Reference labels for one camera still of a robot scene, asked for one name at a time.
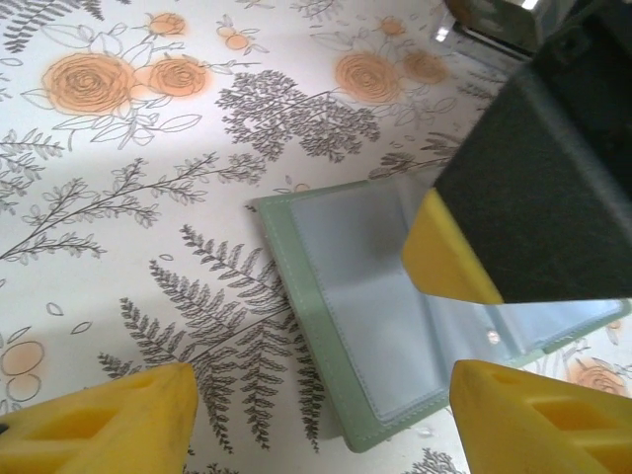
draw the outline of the gray fern print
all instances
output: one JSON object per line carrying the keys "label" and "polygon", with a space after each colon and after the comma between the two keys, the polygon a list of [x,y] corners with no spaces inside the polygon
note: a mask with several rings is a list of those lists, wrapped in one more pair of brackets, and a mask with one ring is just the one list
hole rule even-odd
{"label": "gray fern print", "polygon": [[343,10],[343,0],[298,0],[290,5],[301,17],[322,23],[332,20]]}
{"label": "gray fern print", "polygon": [[420,150],[431,151],[437,158],[428,160],[403,151],[387,153],[381,158],[380,166],[368,173],[368,178],[377,180],[423,168],[444,167],[456,154],[462,141],[461,138],[449,133],[431,131],[426,138],[428,145],[421,147]]}
{"label": "gray fern print", "polygon": [[369,109],[354,110],[333,91],[308,96],[278,71],[237,73],[232,88],[219,96],[216,104],[229,111],[222,120],[233,143],[250,143],[271,161],[299,137],[308,156],[339,163],[347,154],[358,154],[363,140],[376,141],[380,134]]}
{"label": "gray fern print", "polygon": [[206,471],[189,471],[185,469],[183,474],[239,474],[239,471],[228,469],[227,467],[222,469],[216,462],[214,462],[206,466]]}
{"label": "gray fern print", "polygon": [[[131,0],[117,0],[129,5]],[[11,53],[25,50],[33,36],[46,25],[76,10],[105,20],[103,0],[0,0],[0,22],[4,26],[4,47]]]}
{"label": "gray fern print", "polygon": [[412,471],[402,474],[467,474],[459,471],[452,462],[452,457],[445,452],[424,448],[424,460],[413,464]]}
{"label": "gray fern print", "polygon": [[494,101],[499,89],[505,84],[507,78],[500,73],[486,71],[484,73],[468,71],[468,77],[464,84],[457,86],[459,94],[474,98],[478,101],[476,110],[485,111]]}
{"label": "gray fern print", "polygon": [[[0,142],[0,147],[5,150],[18,150],[18,153],[30,148],[49,155],[59,152],[57,143],[51,144],[48,139],[41,141],[41,133],[33,138],[25,137],[19,143],[15,142],[17,138],[14,135],[10,133],[4,140],[5,145]],[[15,156],[2,158],[13,160],[13,168],[0,172],[0,177],[14,172],[24,174],[25,180],[39,178],[41,168],[34,167],[32,156]],[[64,230],[79,222],[92,223],[98,219],[120,217],[131,217],[138,225],[149,228],[161,215],[158,211],[159,204],[149,203],[150,199],[167,197],[181,205],[204,202],[206,192],[198,189],[196,185],[209,183],[213,176],[220,183],[239,182],[254,185],[266,172],[265,162],[249,154],[229,157],[228,164],[224,167],[217,166],[218,160],[219,157],[214,154],[188,159],[184,164],[175,166],[174,176],[164,175],[157,181],[145,182],[144,167],[147,163],[138,158],[131,164],[112,171],[114,178],[109,190],[94,191],[82,178],[74,178],[61,187],[55,186],[43,193],[41,203],[31,205],[29,212],[22,216],[22,221],[32,230],[27,230],[24,237],[18,237],[18,242],[9,243],[8,248],[0,248],[0,261],[27,265],[29,262],[37,261],[42,255],[58,251],[65,251],[73,257],[91,254],[95,258],[100,258],[107,249],[95,239],[94,234],[78,235],[76,232]],[[8,198],[23,196],[32,181],[20,180],[21,177],[18,176],[10,182],[0,182],[0,210],[16,213],[14,207],[18,202]],[[19,235],[20,232],[16,229],[13,234]]]}
{"label": "gray fern print", "polygon": [[22,137],[9,130],[0,140],[0,216],[3,212],[16,215],[19,198],[26,196],[28,188],[41,179],[44,167],[39,160],[58,158],[62,151],[58,141],[36,128]]}
{"label": "gray fern print", "polygon": [[[289,358],[296,356],[300,413],[305,435],[318,450],[318,431],[324,388],[290,310],[274,261],[259,265],[263,249],[249,253],[244,245],[205,240],[192,227],[182,229],[185,245],[225,288],[211,291],[207,283],[191,282],[164,268],[157,260],[149,271],[174,303],[184,322],[163,328],[143,315],[128,298],[120,301],[120,316],[136,342],[142,361],[123,361],[100,354],[102,369],[119,378],[161,363],[188,362],[196,373],[200,399],[217,442],[232,453],[228,422],[239,403],[255,442],[270,449],[275,396],[284,384]],[[229,298],[227,292],[237,294]]]}

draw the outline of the stitched edge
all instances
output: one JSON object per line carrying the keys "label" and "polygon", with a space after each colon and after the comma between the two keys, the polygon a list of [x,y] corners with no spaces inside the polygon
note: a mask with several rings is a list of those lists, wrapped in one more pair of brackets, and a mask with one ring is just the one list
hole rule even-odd
{"label": "stitched edge", "polygon": [[[276,206],[280,206],[281,204],[284,203],[288,203],[291,202],[293,199],[291,198],[284,198],[284,199],[280,199],[274,202],[264,202],[262,203],[263,207],[276,207]],[[278,240],[278,231],[277,231],[277,226],[274,224],[274,222],[272,220],[265,220],[264,224],[267,228],[270,229],[270,231],[272,232],[272,234],[274,235],[274,237]],[[283,261],[283,268],[279,269],[281,278],[284,277],[284,273],[287,272],[288,275],[288,280],[295,280],[293,272],[291,270],[291,267],[289,265],[289,260],[287,259],[287,255],[285,253],[285,251],[283,250],[283,248],[279,247],[278,250],[276,251],[276,249],[272,248],[273,252],[277,253],[278,256],[282,259]],[[295,289],[295,293],[296,293],[296,300],[297,303],[295,302],[294,304],[297,304],[299,309],[302,309],[303,311],[306,311],[308,308],[304,303],[304,300],[301,296],[301,289],[298,285],[294,286]],[[290,300],[294,301],[294,297],[291,295],[291,293],[289,294],[290,296]],[[313,341],[315,343],[315,345],[322,350],[323,348],[323,344],[321,342],[321,337],[318,334],[319,331],[317,329],[317,327],[315,325],[313,325],[312,323],[307,323],[305,324],[305,322],[303,321],[303,324],[305,326],[308,326],[310,328],[310,340]],[[347,420],[349,421],[349,425],[351,426],[355,437],[359,440],[362,441],[367,441],[373,438],[376,438],[386,432],[388,432],[390,429],[393,428],[393,426],[391,427],[385,427],[382,429],[379,429],[375,432],[373,432],[372,434],[368,434],[368,435],[362,435],[359,434],[357,432],[357,428],[356,428],[356,423],[354,421],[354,417],[350,416],[350,412],[349,409],[347,408],[347,403],[345,402],[345,397],[343,396],[343,394],[340,392],[340,390],[337,387],[336,384],[336,379],[338,378],[336,376],[336,373],[333,369],[332,364],[329,361],[329,358],[326,355],[322,355],[321,357],[319,357],[319,359],[321,361],[323,361],[325,363],[325,365],[327,366],[327,369],[329,371],[329,375],[330,378],[332,379],[332,381],[334,382],[334,386],[333,387],[328,387],[330,393],[333,393],[336,398],[338,399],[340,405],[343,407],[343,410],[345,412],[345,415],[347,417]],[[409,414],[402,416],[399,420],[397,420],[393,425],[399,425],[399,424],[403,424],[403,423],[407,423],[409,422],[409,420],[411,418],[413,418],[414,416],[418,416],[420,414],[422,414],[424,411],[429,411],[430,409],[433,409],[432,412],[428,413],[428,416],[431,415],[432,413],[438,411],[441,407],[437,407],[436,405],[441,404],[441,406],[446,406],[448,403],[448,396],[447,394],[441,397],[436,398],[435,400],[429,400],[427,403],[423,404],[422,406],[420,406],[419,408],[415,409],[414,411],[410,412]]]}
{"label": "stitched edge", "polygon": [[[293,202],[297,202],[299,200],[303,200],[303,198],[288,199],[287,202],[290,202],[290,204],[292,204]],[[314,261],[316,259],[314,258],[312,250],[309,248],[309,246],[305,244],[305,234],[299,224],[298,217],[291,207],[289,209],[289,212],[291,214],[292,222],[294,224],[294,228],[296,229],[296,233],[301,241],[302,248],[307,256],[307,260],[309,262],[309,266],[312,271],[312,274],[314,275],[314,277],[316,278],[316,281],[319,284],[319,292],[321,296],[323,297],[323,299],[325,300],[325,303],[327,304],[327,310],[329,312],[332,322],[334,323],[334,326],[336,327],[336,332],[338,334],[338,337],[341,339],[343,343],[343,347],[345,348],[347,357],[351,361],[352,368],[355,372],[355,376],[359,379],[360,385],[362,386],[362,391],[364,392],[364,396],[368,399],[368,403],[373,411],[373,415],[375,416],[375,418],[379,420],[380,423],[384,425],[388,425],[388,426],[396,425],[398,423],[399,417],[405,416],[405,414],[407,414],[410,411],[418,410],[420,403],[424,403],[429,400],[432,400],[432,398],[436,396],[437,394],[441,392],[445,392],[445,389],[438,388],[431,392],[427,392],[425,395],[422,395],[420,397],[417,397],[411,400],[410,402],[408,402],[406,405],[404,405],[403,407],[399,409],[383,412],[377,408],[377,404],[375,403],[374,397],[368,388],[368,384],[366,383],[366,377],[357,363],[357,359],[356,359],[356,356],[354,355],[354,352],[351,350],[351,345],[349,344],[349,341],[347,339],[346,332],[343,331],[340,325],[340,316],[338,315],[337,311],[334,309],[334,305],[332,304],[331,299],[329,298],[327,290],[324,289],[326,285],[323,283],[320,272],[318,272],[318,270],[314,266]]]}

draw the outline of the fern leaf print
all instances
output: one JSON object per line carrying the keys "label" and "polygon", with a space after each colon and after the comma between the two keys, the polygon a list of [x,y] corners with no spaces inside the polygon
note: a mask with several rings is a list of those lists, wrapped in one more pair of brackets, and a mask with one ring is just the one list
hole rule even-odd
{"label": "fern leaf print", "polygon": [[142,369],[141,365],[133,365],[131,360],[123,362],[118,357],[113,357],[107,354],[99,354],[99,364],[109,378],[121,378],[127,375],[133,375],[134,373]]}
{"label": "fern leaf print", "polygon": [[225,348],[215,353],[204,352],[193,360],[196,372],[197,389],[208,415],[208,422],[217,438],[219,445],[227,452],[233,452],[233,446],[228,436],[228,408],[231,395],[235,392],[234,384],[237,378],[230,375],[238,366],[234,361],[227,360],[236,351]]}
{"label": "fern leaf print", "polygon": [[[10,20],[3,33],[8,52],[23,52],[42,27],[57,22],[73,11],[83,9],[96,20],[104,21],[104,0],[2,0],[0,20]],[[131,0],[118,0],[129,5]]]}
{"label": "fern leaf print", "polygon": [[278,374],[287,370],[277,358],[291,356],[291,351],[286,348],[290,340],[280,334],[285,329],[283,324],[266,318],[236,343],[243,348],[238,357],[244,360],[240,366],[247,371],[241,377],[247,383],[241,389],[248,394],[243,400],[248,407],[244,410],[248,415],[247,423],[263,449],[270,449],[271,408],[275,406],[272,399],[278,394],[277,386],[283,383]]}
{"label": "fern leaf print", "polygon": [[[296,321],[293,321],[289,332],[298,331]],[[298,369],[298,384],[300,385],[300,413],[305,430],[305,436],[312,445],[314,451],[319,452],[318,433],[320,429],[320,415],[325,401],[325,387],[320,380],[316,366],[307,349],[305,338],[302,334],[297,334],[292,343],[296,346],[297,361],[300,364]]]}
{"label": "fern leaf print", "polygon": [[223,121],[233,142],[250,143],[276,161],[285,144],[296,136],[308,156],[340,163],[347,154],[358,154],[363,140],[379,138],[370,110],[350,109],[333,91],[308,96],[296,86],[278,71],[236,74],[233,87],[222,89],[217,101],[221,109],[229,111]]}

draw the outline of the orange rose print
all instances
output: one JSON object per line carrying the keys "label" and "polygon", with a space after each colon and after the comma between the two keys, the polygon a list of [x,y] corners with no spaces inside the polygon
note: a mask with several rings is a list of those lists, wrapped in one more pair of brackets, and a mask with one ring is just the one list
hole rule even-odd
{"label": "orange rose print", "polygon": [[406,33],[406,28],[402,24],[402,21],[388,17],[381,21],[379,29],[389,37],[399,37]]}
{"label": "orange rose print", "polygon": [[381,56],[372,53],[343,57],[336,66],[336,81],[354,99],[385,104],[400,95],[399,74]]}
{"label": "orange rose print", "polygon": [[163,13],[151,20],[149,31],[154,35],[165,37],[180,35],[185,30],[185,19],[175,13]]}
{"label": "orange rose print", "polygon": [[138,81],[173,97],[196,94],[207,85],[209,72],[190,58],[168,58],[136,71]]}
{"label": "orange rose print", "polygon": [[6,394],[12,401],[26,402],[38,395],[43,359],[43,345],[36,341],[11,344],[2,354],[0,369],[6,381]]}
{"label": "orange rose print", "polygon": [[424,84],[436,84],[449,74],[439,57],[425,51],[408,54],[404,58],[404,71],[409,79]]}
{"label": "orange rose print", "polygon": [[77,53],[50,66],[42,82],[59,111],[108,115],[129,101],[135,80],[132,67],[117,57]]}
{"label": "orange rose print", "polygon": [[575,364],[569,367],[568,381],[602,392],[628,395],[625,381],[605,364],[594,359],[590,361],[577,359]]}
{"label": "orange rose print", "polygon": [[244,35],[233,35],[226,39],[226,47],[233,50],[244,49],[249,44],[250,41]]}

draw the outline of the floral tablecloth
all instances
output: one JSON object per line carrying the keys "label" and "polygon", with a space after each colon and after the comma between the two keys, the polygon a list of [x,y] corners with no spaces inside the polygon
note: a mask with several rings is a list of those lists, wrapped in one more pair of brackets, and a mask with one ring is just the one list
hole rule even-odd
{"label": "floral tablecloth", "polygon": [[[252,200],[444,163],[504,79],[436,0],[0,0],[0,412],[196,370],[190,473],[467,472],[443,410],[362,455]],[[632,320],[528,367],[628,395]]]}

